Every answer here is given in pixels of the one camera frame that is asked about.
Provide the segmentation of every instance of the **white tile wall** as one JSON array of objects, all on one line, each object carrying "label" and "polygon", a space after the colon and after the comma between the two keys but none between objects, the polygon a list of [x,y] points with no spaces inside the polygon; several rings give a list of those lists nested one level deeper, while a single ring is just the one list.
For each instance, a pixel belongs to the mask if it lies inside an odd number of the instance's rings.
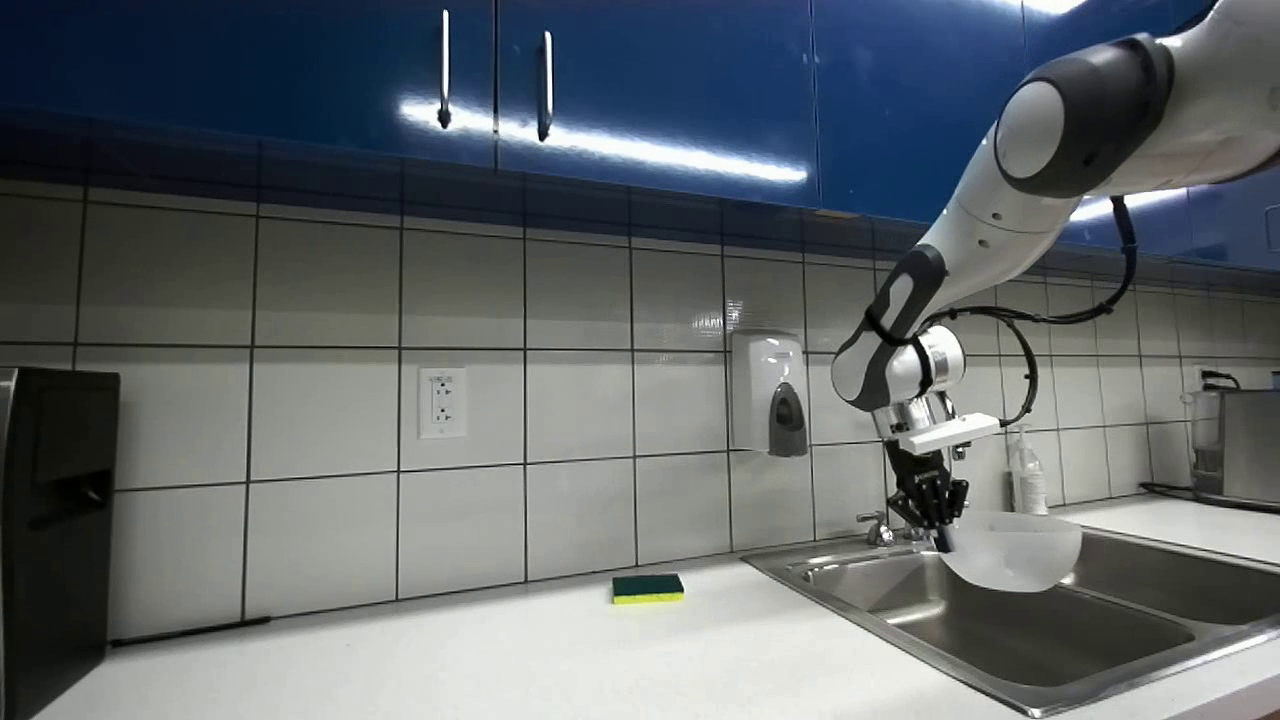
[{"label": "white tile wall", "polygon": [[[858,261],[21,183],[0,236],[0,363],[122,370],[116,637],[717,557],[885,508],[876,429],[830,393],[876,280]],[[1106,286],[992,294],[1065,312]],[[729,326],[802,341],[807,456],[729,450]],[[1102,325],[1028,337],[1028,444],[1076,504],[1187,479],[1185,386],[1208,363],[1269,385],[1280,303],[1140,284]],[[1006,331],[958,341],[957,399],[1012,411]],[[418,369],[462,369],[458,436],[418,436]],[[1006,498],[1005,462],[1001,436],[957,462],[970,504]]]}]

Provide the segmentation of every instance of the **sink basin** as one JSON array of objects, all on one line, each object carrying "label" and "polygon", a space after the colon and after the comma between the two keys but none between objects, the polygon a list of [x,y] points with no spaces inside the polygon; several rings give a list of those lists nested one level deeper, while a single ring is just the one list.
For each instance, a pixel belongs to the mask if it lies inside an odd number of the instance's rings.
[{"label": "sink basin", "polygon": [[750,563],[916,660],[1049,715],[1280,632],[1280,574],[1086,533],[1076,571],[1030,596],[958,581],[912,549],[793,549]]}]

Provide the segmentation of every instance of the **kitchen sink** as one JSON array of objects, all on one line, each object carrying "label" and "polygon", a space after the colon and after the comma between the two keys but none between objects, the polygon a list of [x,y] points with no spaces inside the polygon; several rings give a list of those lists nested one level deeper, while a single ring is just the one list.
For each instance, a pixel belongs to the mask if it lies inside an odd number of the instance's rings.
[{"label": "kitchen sink", "polygon": [[802,543],[749,557],[764,574],[1049,715],[1280,632],[1280,567],[1086,533],[1049,593],[988,593],[925,549]]}]

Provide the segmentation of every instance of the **white countertop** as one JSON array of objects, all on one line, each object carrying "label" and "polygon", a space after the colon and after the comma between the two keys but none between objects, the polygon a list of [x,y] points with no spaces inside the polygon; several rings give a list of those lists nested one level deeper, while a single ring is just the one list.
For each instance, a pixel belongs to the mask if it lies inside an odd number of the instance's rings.
[{"label": "white countertop", "polygon": [[[1179,498],[1068,517],[1280,559],[1280,517]],[[612,608],[606,574],[588,574],[128,647],[39,720],[1015,715],[749,563],[676,571],[673,608]],[[1280,641],[1068,715],[1171,715],[1276,673]]]}]

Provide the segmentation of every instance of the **green sponge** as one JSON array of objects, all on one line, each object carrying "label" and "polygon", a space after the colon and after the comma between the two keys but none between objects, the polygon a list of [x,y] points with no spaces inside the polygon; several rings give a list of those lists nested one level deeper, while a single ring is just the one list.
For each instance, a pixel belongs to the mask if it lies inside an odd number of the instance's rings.
[{"label": "green sponge", "polygon": [[616,608],[663,608],[678,600],[682,600],[678,574],[616,574],[612,581]]}]

